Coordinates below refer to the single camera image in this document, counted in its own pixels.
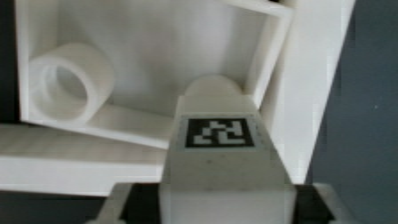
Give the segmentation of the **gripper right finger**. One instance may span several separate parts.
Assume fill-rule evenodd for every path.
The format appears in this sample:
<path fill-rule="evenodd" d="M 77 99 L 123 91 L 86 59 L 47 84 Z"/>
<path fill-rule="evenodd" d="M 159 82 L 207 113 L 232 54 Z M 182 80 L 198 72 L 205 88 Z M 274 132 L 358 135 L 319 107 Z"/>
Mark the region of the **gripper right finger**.
<path fill-rule="evenodd" d="M 335 216 L 329 224 L 363 224 L 352 215 L 333 185 L 326 183 L 315 183 L 313 186 Z"/>

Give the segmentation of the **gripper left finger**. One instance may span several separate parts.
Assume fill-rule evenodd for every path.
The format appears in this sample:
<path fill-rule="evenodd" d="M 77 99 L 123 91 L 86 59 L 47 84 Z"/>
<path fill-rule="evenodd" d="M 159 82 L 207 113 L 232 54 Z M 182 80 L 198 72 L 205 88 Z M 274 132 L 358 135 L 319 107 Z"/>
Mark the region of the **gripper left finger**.
<path fill-rule="evenodd" d="M 86 224 L 127 224 L 121 216 L 134 186 L 134 183 L 118 183 L 114 185 L 98 216 L 86 222 Z"/>

